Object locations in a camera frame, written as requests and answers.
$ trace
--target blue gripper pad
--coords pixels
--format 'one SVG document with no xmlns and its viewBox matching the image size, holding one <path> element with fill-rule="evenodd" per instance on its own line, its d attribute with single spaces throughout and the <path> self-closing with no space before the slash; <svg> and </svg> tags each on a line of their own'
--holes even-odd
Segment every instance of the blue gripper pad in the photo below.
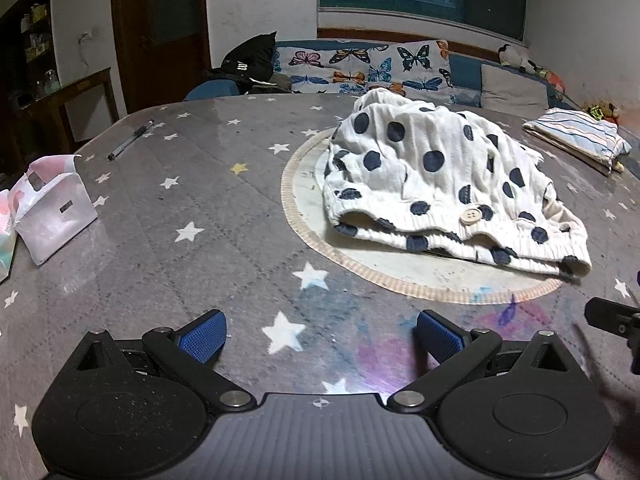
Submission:
<svg viewBox="0 0 640 480">
<path fill-rule="evenodd" d="M 226 318 L 217 312 L 180 337 L 178 347 L 194 359 L 206 363 L 226 341 Z"/>
<path fill-rule="evenodd" d="M 426 312 L 418 315 L 415 329 L 422 347 L 439 363 L 443 363 L 465 347 L 462 337 Z"/>
</svg>

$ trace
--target button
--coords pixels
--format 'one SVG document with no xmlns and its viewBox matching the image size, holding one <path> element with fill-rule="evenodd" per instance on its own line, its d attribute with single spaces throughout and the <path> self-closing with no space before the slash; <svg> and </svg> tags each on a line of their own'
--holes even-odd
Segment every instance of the button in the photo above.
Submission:
<svg viewBox="0 0 640 480">
<path fill-rule="evenodd" d="M 464 225 L 473 225 L 482 219 L 482 212 L 479 209 L 467 209 L 460 215 L 460 221 Z"/>
</svg>

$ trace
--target striped towel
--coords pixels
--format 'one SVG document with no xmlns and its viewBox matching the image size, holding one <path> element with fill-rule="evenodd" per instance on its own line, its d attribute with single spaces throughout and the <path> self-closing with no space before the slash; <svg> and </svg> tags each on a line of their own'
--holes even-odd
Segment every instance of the striped towel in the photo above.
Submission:
<svg viewBox="0 0 640 480">
<path fill-rule="evenodd" d="M 522 128 L 605 174 L 611 173 L 619 155 L 631 151 L 629 143 L 618 135 L 616 124 L 597 121 L 578 110 L 551 108 L 539 119 L 524 123 Z"/>
</svg>

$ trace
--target door frame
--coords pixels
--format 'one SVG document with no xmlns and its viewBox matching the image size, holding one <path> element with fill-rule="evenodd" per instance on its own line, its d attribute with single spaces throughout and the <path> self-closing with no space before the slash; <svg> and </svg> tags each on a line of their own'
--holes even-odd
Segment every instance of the door frame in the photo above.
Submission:
<svg viewBox="0 0 640 480">
<path fill-rule="evenodd" d="M 202 63 L 204 68 L 211 68 L 211 54 L 209 50 L 209 23 L 207 21 L 207 0 L 200 2 L 200 33 L 202 35 Z M 140 106 L 136 101 L 136 93 L 133 88 L 134 76 L 132 72 L 136 69 L 133 63 L 134 54 L 124 41 L 126 34 L 122 17 L 126 4 L 123 0 L 111 0 L 111 20 L 113 22 L 113 39 L 116 48 L 116 58 L 118 60 L 118 70 L 120 72 L 120 82 L 127 112 L 139 110 Z"/>
</svg>

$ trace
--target butterfly print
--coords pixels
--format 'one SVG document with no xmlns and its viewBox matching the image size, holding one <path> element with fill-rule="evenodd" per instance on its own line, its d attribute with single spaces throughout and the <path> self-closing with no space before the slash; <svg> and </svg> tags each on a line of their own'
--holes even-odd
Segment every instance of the butterfly print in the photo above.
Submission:
<svg viewBox="0 0 640 480">
<path fill-rule="evenodd" d="M 391 81 L 391 58 L 387 57 L 382 63 L 380 68 L 374 66 L 369 67 L 368 81 L 384 81 L 388 83 Z"/>
<path fill-rule="evenodd" d="M 306 52 L 305 50 L 297 51 L 291 61 L 289 61 L 291 66 L 294 65 L 311 65 L 317 66 L 318 68 L 324 68 L 320 64 L 320 54 L 317 52 Z"/>
<path fill-rule="evenodd" d="M 349 72 L 349 75 L 346 75 L 346 74 L 343 74 L 342 72 L 338 72 L 338 71 L 334 72 L 334 83 L 348 83 L 349 81 L 352 81 L 357 85 L 363 86 L 364 74 L 362 72 L 356 72 L 355 74 L 351 75 L 351 72 Z"/>
<path fill-rule="evenodd" d="M 390 90 L 394 94 L 401 95 L 402 97 L 406 96 L 406 92 L 402 89 L 402 85 L 400 83 L 391 83 L 389 86 L 384 85 L 370 85 L 369 89 L 373 90 L 374 88 L 386 88 Z"/>
<path fill-rule="evenodd" d="M 364 94 L 367 91 L 362 85 L 351 86 L 349 83 L 342 83 L 340 85 L 341 94 Z"/>
<path fill-rule="evenodd" d="M 280 53 L 277 50 L 275 56 L 273 57 L 273 71 L 282 72 L 282 67 L 280 65 Z"/>
<path fill-rule="evenodd" d="M 449 72 L 449 70 L 446 70 L 444 68 L 439 69 L 438 72 L 442 74 L 444 81 L 447 82 L 447 86 L 449 88 L 453 88 L 453 85 L 451 84 L 451 72 Z"/>
<path fill-rule="evenodd" d="M 309 75 L 290 75 L 292 83 L 307 83 L 314 85 L 328 85 L 329 82 L 321 77 L 313 77 Z"/>
<path fill-rule="evenodd" d="M 449 43 L 443 40 L 436 40 L 436 43 L 438 44 L 438 48 L 440 49 L 440 55 L 442 56 L 442 59 L 449 59 Z"/>
<path fill-rule="evenodd" d="M 347 59 L 349 56 L 356 57 L 357 59 L 364 61 L 365 63 L 371 63 L 369 53 L 363 48 L 344 48 L 341 50 L 337 50 L 329 60 L 329 63 L 338 63 L 343 59 Z"/>
<path fill-rule="evenodd" d="M 435 92 L 438 86 L 442 84 L 442 78 L 434 77 L 428 81 L 402 81 L 402 84 L 410 88 L 415 88 L 416 90 L 431 90 Z"/>
<path fill-rule="evenodd" d="M 414 63 L 418 65 L 420 63 L 423 68 L 431 68 L 431 62 L 429 61 L 429 45 L 423 45 L 420 47 L 418 54 L 412 54 L 404 46 L 398 47 L 398 54 L 402 57 L 402 66 L 404 72 L 408 72 L 414 67 Z"/>
</svg>

